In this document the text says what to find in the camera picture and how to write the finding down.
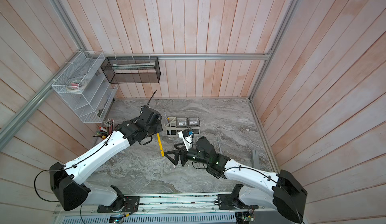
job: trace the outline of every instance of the metal rod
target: metal rod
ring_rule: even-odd
[[[256,127],[258,128],[258,131],[259,131],[261,140],[263,142],[264,149],[266,150],[268,161],[271,164],[272,170],[276,173],[280,173],[279,165],[276,162],[275,155],[273,154],[271,145],[269,144],[269,140],[263,128],[263,124],[261,123],[261,120],[256,113],[255,106],[253,105],[252,102],[249,102],[249,107],[252,112],[253,119],[255,120]]]
[[[82,39],[80,38],[78,32],[76,31],[74,24],[72,23],[71,19],[69,18],[68,14],[66,13],[65,9],[62,6],[62,3],[60,0],[50,0],[52,6],[54,7],[55,11],[57,12],[58,16],[62,20],[63,24],[69,31],[71,37],[75,41],[77,47],[80,50],[85,50],[86,47],[84,46],[84,43]]]
[[[4,127],[0,130],[0,151],[7,145],[7,143],[15,136],[15,134],[22,128],[27,120],[35,113],[40,105],[50,96],[53,91],[51,85],[54,79],[58,77],[61,72],[67,68],[71,60],[74,59],[80,52],[75,52],[70,60],[61,67],[61,69],[41,87],[39,91],[10,119]]]
[[[263,68],[261,69],[261,72],[258,76],[258,79],[255,82],[255,85],[253,86],[253,90],[252,90],[252,93],[250,95],[250,99],[253,99],[255,97],[256,92],[258,91],[258,88],[263,80],[263,77],[264,77],[265,73],[267,72],[269,64],[271,63],[273,56],[277,52],[277,48],[280,45],[284,34],[287,32],[288,26],[291,23],[291,20],[292,20],[293,16],[295,15],[296,9],[299,7],[299,4],[301,1],[302,0],[291,0],[290,7],[287,10],[287,13],[286,13],[286,16],[284,17],[283,23],[280,26],[279,32],[278,32],[278,34],[273,42],[272,48],[270,50],[269,58],[266,60],[266,62],[264,62]]]
[[[159,60],[268,60],[268,54],[104,54],[105,57],[158,57]]]
[[[175,214],[175,213],[214,213],[214,212],[246,212],[248,208],[237,210],[219,210],[213,201],[217,199],[217,195],[230,194],[230,192],[209,192],[209,193],[171,193],[171,194],[136,194],[140,197],[138,212],[134,215],[142,214]],[[98,205],[83,205],[82,214],[102,216],[106,213],[97,212]],[[66,211],[65,216],[79,216],[80,207],[71,211]],[[255,212],[276,211],[271,208],[258,208]],[[63,207],[58,205],[52,216],[63,216]]]

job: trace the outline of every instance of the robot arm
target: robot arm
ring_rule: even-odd
[[[191,129],[179,132],[179,136],[183,143],[175,144],[176,150],[164,153],[174,165],[181,161],[184,166],[188,160],[203,163],[206,164],[205,170],[214,177],[245,184],[235,186],[229,205],[239,209],[252,205],[271,207],[290,221],[302,222],[307,192],[291,173],[282,170],[278,174],[240,164],[216,153],[214,146],[205,137],[193,144]]]
[[[94,148],[64,165],[58,162],[51,166],[51,190],[66,211],[81,204],[99,204],[112,211],[119,211],[123,207],[125,198],[117,187],[93,185],[86,179],[121,150],[136,142],[148,144],[153,134],[162,131],[161,114],[149,108],[149,102],[141,107],[139,117],[119,124],[106,140]],[[147,137],[151,140],[141,144]]]

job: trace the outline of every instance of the black cable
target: black cable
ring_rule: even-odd
[[[79,213],[80,213],[80,219],[82,220],[83,224],[86,224],[86,223],[84,222],[84,220],[83,220],[83,217],[82,217],[82,206],[83,206],[83,205],[80,206],[80,212],[79,212]]]
[[[154,94],[155,94],[156,92],[157,92],[157,90],[155,90],[155,91],[153,92],[153,95],[150,97],[149,101],[147,102],[147,104],[146,104],[146,107],[147,107],[147,108],[149,107],[149,103],[150,103],[151,99],[153,98],[153,96],[154,96]]]
[[[253,171],[256,171],[256,172],[258,172],[259,174],[262,174],[262,175],[264,175],[268,180],[272,180],[274,183],[276,183],[277,184],[277,182],[276,181],[274,181],[273,179],[271,179],[270,177],[268,177],[268,176],[266,176],[265,174],[263,174],[263,173],[261,173],[260,171],[257,171],[256,169],[252,169],[252,168],[248,168],[248,167],[242,167],[241,165],[239,166],[239,167],[230,167],[230,168],[228,168],[228,169],[226,169],[226,170],[224,170],[224,172],[223,173],[225,173],[226,171],[228,171],[228,170],[230,170],[230,169],[250,169],[250,170],[253,170]]]
[[[123,212],[123,216],[117,218],[118,221],[120,221],[120,220],[122,220],[123,218],[126,217],[127,206],[126,205],[123,205],[123,206],[125,207],[125,211]]]
[[[249,215],[249,210],[250,210],[250,207],[248,208],[247,212],[245,212],[244,217],[242,218],[243,224],[244,224],[244,221],[245,221],[245,215],[246,215],[247,213],[248,213],[248,215]]]
[[[57,172],[57,171],[62,171],[62,170],[67,170],[67,169],[71,169],[71,168],[77,167],[78,164],[80,164],[80,163],[82,163],[84,160],[90,158],[91,156],[93,156],[94,154],[96,154],[99,150],[101,150],[104,146],[106,146],[106,145],[107,145],[107,142],[108,142],[108,141],[110,140],[110,138],[111,138],[111,135],[113,135],[113,134],[110,134],[110,135],[109,135],[109,138],[108,138],[107,141],[102,145],[102,147],[100,147],[97,151],[95,151],[94,153],[92,153],[92,154],[91,154],[90,156],[88,156],[87,158],[82,159],[82,160],[79,161],[78,163],[73,164],[72,166],[70,166],[70,167],[68,167],[68,168],[64,168],[64,169],[56,169],[56,170],[45,169],[45,170],[40,171],[40,172],[36,175],[36,177],[35,177],[35,179],[34,179],[34,189],[35,189],[36,195],[37,195],[40,199],[42,199],[42,200],[44,200],[44,201],[47,201],[47,202],[59,202],[59,201],[57,201],[57,200],[46,200],[46,199],[44,199],[43,197],[41,197],[41,196],[39,195],[39,193],[37,192],[37,189],[36,189],[36,179],[37,179],[37,177],[38,177],[41,173],[43,173],[43,172]]]
[[[201,146],[199,146],[199,145],[197,145],[197,144],[193,144],[193,136],[194,136],[194,134],[192,134],[192,142],[187,141],[185,137],[184,137],[184,139],[185,139],[185,141],[188,142],[189,144],[194,145],[194,146],[198,146],[198,147],[201,148]]]
[[[131,204],[131,203],[127,203],[127,204],[129,204],[129,205],[131,205],[133,207],[133,211],[129,213],[129,215],[131,215],[131,214],[133,214],[136,211],[136,207],[133,204]]]
[[[194,166],[193,163],[194,163],[194,162],[192,161],[192,165],[193,165],[193,167],[194,167],[195,169],[206,169],[205,166],[204,166],[204,168],[202,168],[202,167],[196,168],[196,166]]]

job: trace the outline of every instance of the ventilated metal panel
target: ventilated metal panel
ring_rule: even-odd
[[[110,215],[103,216],[83,216],[86,224],[107,224]],[[123,223],[185,223],[185,224],[200,224],[200,223],[231,223],[236,222],[234,213],[181,213],[181,214],[133,214],[126,217]],[[80,216],[65,217],[61,224],[81,224]]]

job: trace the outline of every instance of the small container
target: small container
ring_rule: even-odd
[[[187,118],[177,119],[176,127],[177,128],[188,127],[188,119]]]
[[[200,119],[198,117],[190,117],[188,118],[188,125],[189,127],[199,127]]]

